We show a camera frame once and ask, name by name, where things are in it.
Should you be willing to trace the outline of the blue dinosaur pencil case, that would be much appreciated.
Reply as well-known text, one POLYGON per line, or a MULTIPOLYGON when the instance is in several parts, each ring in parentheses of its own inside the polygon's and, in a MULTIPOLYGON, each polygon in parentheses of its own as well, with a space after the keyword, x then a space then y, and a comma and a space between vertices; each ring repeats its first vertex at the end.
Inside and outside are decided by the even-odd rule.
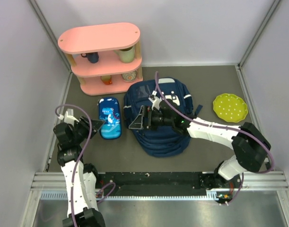
POLYGON ((98 115, 105 123, 100 129, 100 135, 105 140, 118 139, 122 134, 121 110, 115 97, 104 97, 98 101, 98 115))

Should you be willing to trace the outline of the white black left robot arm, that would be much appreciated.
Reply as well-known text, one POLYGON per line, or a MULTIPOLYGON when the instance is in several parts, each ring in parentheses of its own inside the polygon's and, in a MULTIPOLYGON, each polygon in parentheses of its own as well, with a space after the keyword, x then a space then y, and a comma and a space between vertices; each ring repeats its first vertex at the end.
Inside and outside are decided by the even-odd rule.
POLYGON ((80 117, 73 124, 61 122, 53 132, 58 140, 57 162, 65 177, 68 195, 64 227, 104 227, 105 221, 96 201, 100 176, 93 164, 84 164, 81 142, 89 141, 103 126, 103 120, 80 117))

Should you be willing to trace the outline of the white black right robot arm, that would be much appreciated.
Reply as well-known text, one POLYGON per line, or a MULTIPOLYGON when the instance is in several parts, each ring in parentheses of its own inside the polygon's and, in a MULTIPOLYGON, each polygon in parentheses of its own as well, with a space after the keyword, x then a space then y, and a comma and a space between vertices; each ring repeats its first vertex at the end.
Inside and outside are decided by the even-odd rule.
POLYGON ((152 106, 141 106, 128 125, 129 129, 137 131, 156 131, 163 126, 179 135, 208 140, 233 150, 233 156, 222 161, 213 175, 205 180, 207 188, 225 187, 235 176, 246 171, 258 173, 264 160, 271 156, 270 143, 252 123, 229 126, 208 122, 183 114, 169 99, 154 102, 152 106))

